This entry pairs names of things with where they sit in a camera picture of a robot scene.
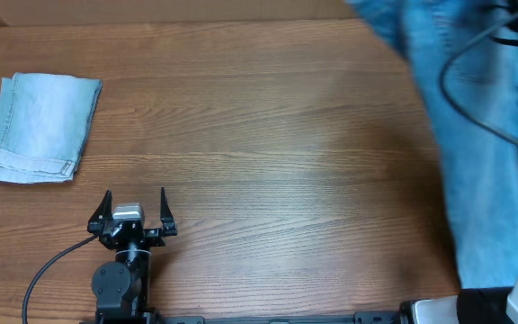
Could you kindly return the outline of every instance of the black wire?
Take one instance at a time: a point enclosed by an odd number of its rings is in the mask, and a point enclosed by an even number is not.
[[[492,33],[498,31],[499,29],[503,28],[509,23],[513,23],[518,20],[518,12],[513,13],[513,15],[509,18],[505,18],[493,26],[489,27],[488,29],[482,31],[477,36],[473,37],[470,41],[465,44],[461,49],[459,49],[455,54],[451,55],[451,57],[445,62],[443,65],[443,68],[441,70],[441,73],[439,74],[439,87],[441,88],[442,94],[447,99],[449,104],[455,109],[457,113],[468,119],[470,122],[473,122],[477,126],[481,127],[482,129],[486,131],[490,131],[491,133],[495,134],[499,138],[514,144],[518,147],[518,139],[515,136],[512,136],[502,130],[499,130],[489,124],[486,124],[484,121],[480,121],[477,119],[474,115],[472,115],[470,112],[465,110],[461,105],[459,105],[455,99],[451,96],[449,93],[449,89],[447,89],[447,86],[445,85],[445,77],[447,75],[447,72],[451,68],[452,64],[455,62],[456,59],[458,59],[461,55],[463,55],[468,50],[472,49],[476,45],[478,45],[481,41],[489,37]]]
[[[33,287],[35,286],[35,284],[37,283],[38,280],[40,280],[40,277],[41,275],[43,275],[43,273],[45,272],[45,270],[47,270],[51,265],[53,265],[55,263],[55,261],[59,260],[61,257],[63,257],[64,255],[66,255],[67,253],[77,249],[77,248],[80,248],[82,246],[84,246],[85,244],[91,242],[92,240],[96,239],[97,238],[97,235],[93,235],[92,237],[90,238],[87,238],[77,244],[75,244],[73,247],[70,247],[68,248],[67,250],[59,253],[58,255],[54,256],[52,259],[50,259],[50,261],[44,265],[41,270],[35,275],[35,277],[33,278],[33,280],[31,280],[31,283],[29,285],[29,288],[27,288],[27,292],[25,292],[25,297],[23,298],[23,308],[22,308],[22,320],[23,320],[23,324],[27,324],[27,303],[29,302],[29,297],[31,295],[31,291],[33,290]]]

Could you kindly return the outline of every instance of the denim fabric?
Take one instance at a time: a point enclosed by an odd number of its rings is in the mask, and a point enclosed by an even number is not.
[[[17,73],[2,80],[0,181],[72,180],[91,127],[101,81]]]
[[[440,146],[447,218],[463,288],[518,275],[518,150],[453,111],[437,84],[445,60],[497,20],[484,0],[348,0],[413,71]],[[502,31],[508,37],[517,37]],[[518,49],[481,43],[447,82],[478,118],[518,136]]]

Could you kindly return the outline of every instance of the black cable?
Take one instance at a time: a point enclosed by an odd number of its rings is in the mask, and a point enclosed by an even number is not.
[[[451,96],[449,93],[449,89],[447,89],[447,86],[445,85],[445,77],[447,75],[447,72],[451,68],[452,64],[455,62],[456,59],[458,59],[461,55],[463,55],[468,50],[472,49],[476,45],[478,45],[481,41],[489,37],[492,33],[497,32],[499,29],[503,28],[509,23],[513,23],[518,20],[518,12],[513,13],[513,15],[509,18],[505,18],[493,26],[489,27],[488,29],[482,31],[477,36],[473,37],[471,40],[465,44],[461,49],[459,49],[455,54],[451,55],[451,57],[445,62],[443,65],[443,68],[441,70],[441,73],[439,74],[439,87],[441,88],[442,94],[447,99],[449,104],[453,107],[453,109],[465,117],[470,122],[473,122],[477,126],[481,127],[482,129],[486,131],[490,131],[491,133],[495,134],[499,138],[514,144],[518,147],[518,139],[515,136],[512,136],[502,130],[499,130],[491,125],[486,124],[484,121],[480,121],[477,119],[474,115],[472,115],[470,112],[466,111],[461,105],[459,105],[455,99]]]
[[[29,297],[31,295],[31,291],[33,290],[33,287],[35,286],[35,284],[37,283],[38,280],[40,280],[40,277],[41,275],[43,275],[43,273],[51,266],[55,263],[55,261],[59,260],[61,257],[63,257],[64,255],[66,255],[67,253],[77,249],[77,248],[80,248],[82,246],[84,246],[85,244],[91,242],[92,240],[96,239],[97,238],[97,235],[93,235],[92,237],[90,238],[86,238],[85,240],[75,244],[73,247],[70,247],[68,248],[67,250],[59,253],[58,255],[54,256],[52,259],[50,259],[50,261],[45,264],[41,270],[35,275],[35,277],[33,277],[33,280],[31,280],[31,283],[29,285],[29,288],[27,288],[27,292],[25,292],[25,297],[23,298],[23,307],[22,307],[22,320],[23,320],[23,324],[27,324],[27,303],[29,302]]]

